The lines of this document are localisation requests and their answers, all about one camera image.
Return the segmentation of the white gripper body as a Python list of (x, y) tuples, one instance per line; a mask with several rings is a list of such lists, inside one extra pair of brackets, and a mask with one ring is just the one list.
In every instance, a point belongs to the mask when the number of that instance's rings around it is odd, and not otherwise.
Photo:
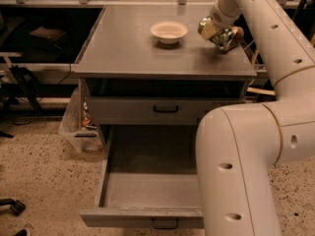
[(216, 0), (210, 11), (211, 26), (216, 30), (231, 26), (241, 15), (235, 0)]

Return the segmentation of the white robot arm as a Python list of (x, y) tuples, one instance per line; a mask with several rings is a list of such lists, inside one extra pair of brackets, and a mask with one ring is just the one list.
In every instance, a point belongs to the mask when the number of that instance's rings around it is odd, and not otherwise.
[(217, 0), (199, 26), (210, 39), (239, 15), (276, 98), (219, 107), (202, 119), (196, 163), (206, 236), (282, 236), (268, 168), (314, 153), (315, 49), (277, 0)]

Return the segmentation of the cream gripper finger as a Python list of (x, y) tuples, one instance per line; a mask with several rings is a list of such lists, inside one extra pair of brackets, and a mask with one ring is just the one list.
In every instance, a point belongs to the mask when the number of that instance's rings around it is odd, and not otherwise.
[(204, 40), (211, 39), (219, 30), (220, 29), (212, 21), (201, 23), (201, 37)]

